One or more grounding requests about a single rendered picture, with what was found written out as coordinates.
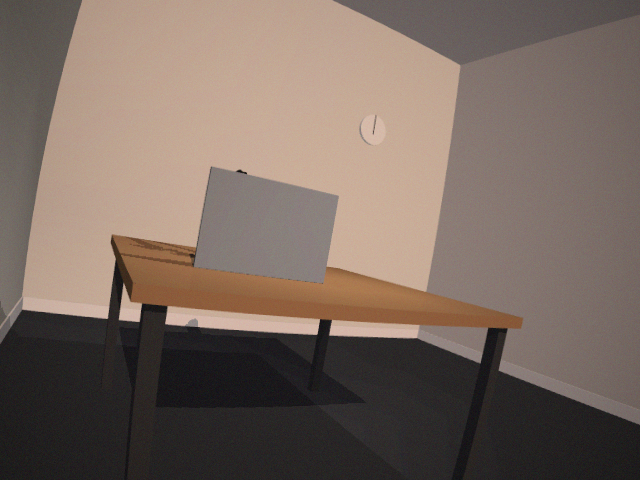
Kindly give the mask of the grey rectangular board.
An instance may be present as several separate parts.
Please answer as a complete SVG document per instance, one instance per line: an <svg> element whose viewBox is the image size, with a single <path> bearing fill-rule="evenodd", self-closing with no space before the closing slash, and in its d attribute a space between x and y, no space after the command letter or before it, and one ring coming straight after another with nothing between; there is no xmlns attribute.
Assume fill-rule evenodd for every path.
<svg viewBox="0 0 640 480"><path fill-rule="evenodd" d="M211 167L193 267L324 284L338 199Z"/></svg>

